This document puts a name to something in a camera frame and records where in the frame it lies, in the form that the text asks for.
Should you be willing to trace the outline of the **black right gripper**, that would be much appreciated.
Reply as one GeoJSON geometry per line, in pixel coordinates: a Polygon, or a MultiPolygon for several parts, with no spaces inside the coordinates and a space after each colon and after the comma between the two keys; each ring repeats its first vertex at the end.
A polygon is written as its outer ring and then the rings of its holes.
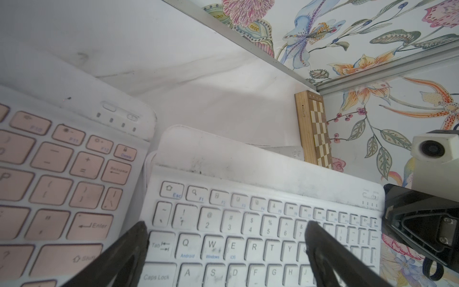
{"type": "Polygon", "coordinates": [[[384,186],[382,233],[459,271],[459,203],[393,184],[384,186]]]}

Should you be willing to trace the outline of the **white keyboard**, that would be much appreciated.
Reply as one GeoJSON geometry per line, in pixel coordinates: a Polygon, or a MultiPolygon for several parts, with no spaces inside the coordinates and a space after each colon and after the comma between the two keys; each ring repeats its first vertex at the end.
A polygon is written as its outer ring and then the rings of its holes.
{"type": "Polygon", "coordinates": [[[312,287],[315,221],[380,271],[380,184],[185,126],[161,137],[142,287],[312,287]]]}

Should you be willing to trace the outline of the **pink keyboard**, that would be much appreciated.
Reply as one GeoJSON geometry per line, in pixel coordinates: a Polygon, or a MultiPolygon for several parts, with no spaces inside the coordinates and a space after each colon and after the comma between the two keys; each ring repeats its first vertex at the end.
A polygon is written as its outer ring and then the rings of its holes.
{"type": "Polygon", "coordinates": [[[157,117],[1,36],[1,285],[59,287],[118,240],[157,117]]]}

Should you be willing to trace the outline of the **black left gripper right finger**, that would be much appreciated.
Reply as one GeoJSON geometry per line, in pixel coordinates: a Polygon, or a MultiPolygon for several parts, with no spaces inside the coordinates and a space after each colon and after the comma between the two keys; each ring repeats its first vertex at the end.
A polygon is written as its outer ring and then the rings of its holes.
{"type": "Polygon", "coordinates": [[[318,287],[390,287],[315,221],[305,231],[307,255],[318,287]]]}

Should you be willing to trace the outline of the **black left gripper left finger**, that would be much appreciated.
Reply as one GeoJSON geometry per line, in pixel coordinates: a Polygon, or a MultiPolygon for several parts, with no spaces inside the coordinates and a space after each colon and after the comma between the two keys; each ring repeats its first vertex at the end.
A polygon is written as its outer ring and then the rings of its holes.
{"type": "Polygon", "coordinates": [[[137,222],[65,287],[136,287],[148,251],[147,226],[137,222]]]}

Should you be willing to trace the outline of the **yellow keyboard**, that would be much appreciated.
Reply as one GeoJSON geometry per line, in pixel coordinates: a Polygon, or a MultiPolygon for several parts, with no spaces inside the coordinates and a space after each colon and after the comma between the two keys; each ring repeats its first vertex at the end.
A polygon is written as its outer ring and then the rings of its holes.
{"type": "Polygon", "coordinates": [[[304,150],[301,146],[269,146],[269,145],[258,145],[251,144],[251,146],[258,147],[267,151],[271,151],[277,154],[285,155],[293,159],[304,161],[304,150]]]}

